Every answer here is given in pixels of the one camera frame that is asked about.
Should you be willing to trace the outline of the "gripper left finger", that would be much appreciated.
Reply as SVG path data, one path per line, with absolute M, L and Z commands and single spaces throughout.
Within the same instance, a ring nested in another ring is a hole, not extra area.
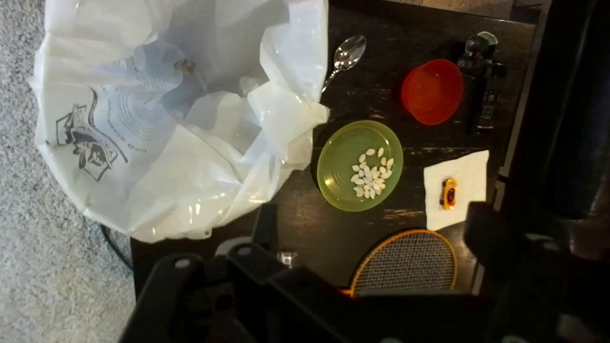
M 272 286 L 286 272 L 272 255 L 277 208 L 262 206 L 253 234 L 211 259 L 161 259 L 119 343 L 311 343 L 311 324 Z

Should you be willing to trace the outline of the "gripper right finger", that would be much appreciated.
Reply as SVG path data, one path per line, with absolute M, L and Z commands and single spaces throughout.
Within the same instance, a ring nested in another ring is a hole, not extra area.
M 585 259 L 539 220 L 467 207 L 464 241 L 499 286 L 485 343 L 610 343 L 610 261 Z

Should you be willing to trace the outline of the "trash can with white bag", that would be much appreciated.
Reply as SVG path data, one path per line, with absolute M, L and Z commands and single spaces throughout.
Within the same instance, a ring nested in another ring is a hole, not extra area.
M 328 0 L 45 0 L 35 143 L 71 202 L 205 239 L 311 162 Z

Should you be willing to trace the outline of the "yellow toy car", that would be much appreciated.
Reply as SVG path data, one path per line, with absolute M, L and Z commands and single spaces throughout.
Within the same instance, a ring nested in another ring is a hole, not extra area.
M 447 178 L 442 181 L 439 204 L 445 211 L 450 211 L 455 208 L 457 187 L 458 183 L 454 178 Z

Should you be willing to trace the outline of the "white paper napkin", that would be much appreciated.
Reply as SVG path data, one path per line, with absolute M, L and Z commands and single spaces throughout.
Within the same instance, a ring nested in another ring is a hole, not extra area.
M 423 172 L 427 229 L 438 231 L 466 219 L 470 202 L 485 202 L 489 152 L 479 151 L 426 167 Z M 456 180 L 456 204 L 444 209 L 440 204 L 442 182 Z

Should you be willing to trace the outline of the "orange racket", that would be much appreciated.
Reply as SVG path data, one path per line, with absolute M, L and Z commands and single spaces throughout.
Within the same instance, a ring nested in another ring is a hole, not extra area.
M 360 261 L 349 297 L 369 293 L 453 290 L 458 265 L 447 238 L 430 230 L 407 230 L 383 240 Z

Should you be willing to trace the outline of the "dark furniture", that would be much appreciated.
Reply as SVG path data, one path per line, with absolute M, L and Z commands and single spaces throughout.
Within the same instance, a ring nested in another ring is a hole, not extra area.
M 552 215 L 592 217 L 610 183 L 610 0 L 542 0 L 507 192 Z

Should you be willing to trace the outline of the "black remote control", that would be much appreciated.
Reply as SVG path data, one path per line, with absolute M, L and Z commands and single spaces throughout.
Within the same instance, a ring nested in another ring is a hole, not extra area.
M 506 65 L 493 62 L 477 78 L 471 98 L 470 131 L 473 134 L 488 132 L 495 127 L 507 71 Z

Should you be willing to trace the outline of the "heap of white seeds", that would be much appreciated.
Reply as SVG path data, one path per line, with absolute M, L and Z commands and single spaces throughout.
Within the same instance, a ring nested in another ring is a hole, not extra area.
M 354 174 L 349 180 L 353 184 L 355 196 L 368 199 L 381 196 L 388 187 L 394 166 L 395 159 L 389 157 L 383 147 L 369 148 L 360 154 L 358 163 L 351 166 Z

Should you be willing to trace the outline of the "green plastic plate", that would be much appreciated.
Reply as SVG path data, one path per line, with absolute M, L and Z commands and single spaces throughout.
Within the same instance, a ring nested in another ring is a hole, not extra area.
M 357 198 L 349 182 L 360 154 L 369 148 L 383 147 L 395 159 L 394 173 L 388 187 L 375 199 Z M 346 124 L 329 137 L 320 153 L 316 178 L 323 197 L 337 209 L 363 212 L 381 204 L 398 185 L 404 164 L 402 145 L 388 126 L 372 120 Z

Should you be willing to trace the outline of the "red plastic bowl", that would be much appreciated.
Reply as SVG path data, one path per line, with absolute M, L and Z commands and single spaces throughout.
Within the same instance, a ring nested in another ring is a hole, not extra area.
M 447 59 L 429 61 L 414 68 L 403 80 L 403 107 L 418 122 L 438 125 L 457 110 L 464 95 L 464 80 L 458 66 Z

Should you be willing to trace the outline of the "dark toy figure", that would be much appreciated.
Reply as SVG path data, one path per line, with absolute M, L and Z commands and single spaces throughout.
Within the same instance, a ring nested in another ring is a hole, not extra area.
M 456 65 L 462 74 L 469 77 L 483 75 L 494 60 L 498 45 L 497 37 L 490 32 L 480 32 L 470 36 L 465 43 L 464 54 Z

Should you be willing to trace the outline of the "silver metal spoon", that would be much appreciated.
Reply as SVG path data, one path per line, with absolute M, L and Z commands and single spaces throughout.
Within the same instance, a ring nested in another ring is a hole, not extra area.
M 348 71 L 357 65 L 366 50 L 366 37 L 357 35 L 349 37 L 338 46 L 333 57 L 333 71 L 325 80 L 321 93 L 326 91 L 331 81 L 343 71 Z

